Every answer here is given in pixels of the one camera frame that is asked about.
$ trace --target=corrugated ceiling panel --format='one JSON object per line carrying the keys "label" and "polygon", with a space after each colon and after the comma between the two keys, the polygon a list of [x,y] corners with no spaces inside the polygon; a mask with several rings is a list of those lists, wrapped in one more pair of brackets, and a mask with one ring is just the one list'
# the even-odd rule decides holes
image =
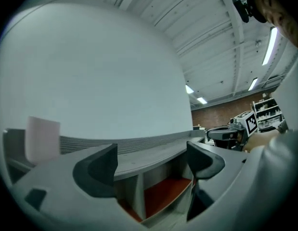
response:
{"label": "corrugated ceiling panel", "polygon": [[181,64],[186,65],[196,65],[202,61],[209,60],[215,55],[222,53],[229,48],[234,46],[234,35],[233,30],[229,29],[217,37],[206,41],[205,44],[199,45],[192,51],[185,54],[180,58]]}
{"label": "corrugated ceiling panel", "polygon": [[206,4],[203,4],[203,6],[202,4],[196,6],[168,27],[165,30],[166,35],[173,39],[180,33],[189,29],[192,25],[196,25],[199,31],[201,31],[212,24],[210,20],[213,22],[219,21],[220,19],[218,17],[226,14],[226,10],[223,9],[222,1],[215,0],[208,1],[208,3],[210,3],[212,10],[216,11],[214,14],[208,13],[208,11],[204,8],[205,6],[208,6]]}
{"label": "corrugated ceiling panel", "polygon": [[233,63],[235,55],[224,61],[213,61],[209,65],[199,66],[192,74],[186,75],[188,84],[199,94],[212,97],[226,95],[231,92],[233,79]]}
{"label": "corrugated ceiling panel", "polygon": [[165,31],[191,10],[194,10],[195,8],[199,10],[207,1],[218,2],[220,0],[182,0],[176,3],[171,10],[169,10],[160,20],[158,20],[155,26],[161,31]]}
{"label": "corrugated ceiling panel", "polygon": [[254,78],[261,80],[267,72],[267,68],[262,66],[265,52],[269,43],[269,36],[261,38],[262,43],[256,47],[256,42],[247,42],[244,46],[244,64],[241,68],[241,78],[238,89],[248,89]]}
{"label": "corrugated ceiling panel", "polygon": [[183,29],[173,39],[173,45],[178,55],[192,51],[195,46],[206,43],[209,40],[232,29],[227,13],[216,13],[216,16],[204,16],[187,28]]}
{"label": "corrugated ceiling panel", "polygon": [[208,102],[211,100],[215,100],[221,97],[228,96],[231,94],[232,85],[225,87],[224,85],[217,86],[219,88],[219,91],[216,91],[214,89],[208,90],[205,92],[204,97]]}
{"label": "corrugated ceiling panel", "polygon": [[297,51],[296,47],[291,42],[288,41],[285,51],[284,51],[279,63],[277,64],[276,68],[272,72],[271,76],[282,75],[285,71],[285,68],[291,62],[296,51]]}
{"label": "corrugated ceiling panel", "polygon": [[227,51],[222,54],[217,54],[215,57],[212,57],[206,61],[200,62],[197,65],[191,66],[184,70],[184,74],[187,75],[196,75],[197,71],[206,71],[212,69],[213,66],[224,65],[225,63],[231,63],[232,65],[235,62],[235,51]]}
{"label": "corrugated ceiling panel", "polygon": [[141,17],[156,25],[170,10],[183,0],[152,0]]}

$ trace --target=brick wall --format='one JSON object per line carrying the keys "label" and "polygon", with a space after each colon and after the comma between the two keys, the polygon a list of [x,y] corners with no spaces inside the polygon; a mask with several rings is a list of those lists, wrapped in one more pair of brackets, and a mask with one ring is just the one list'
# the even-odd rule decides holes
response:
{"label": "brick wall", "polygon": [[[265,93],[270,93],[273,90],[267,90]],[[231,118],[237,116],[244,111],[251,110],[250,104],[253,101],[258,102],[262,99],[262,94],[264,92],[258,92],[256,94],[228,102],[215,105],[212,107],[194,110],[192,111],[193,125],[200,126],[205,128],[214,128],[222,125],[227,125]]]}

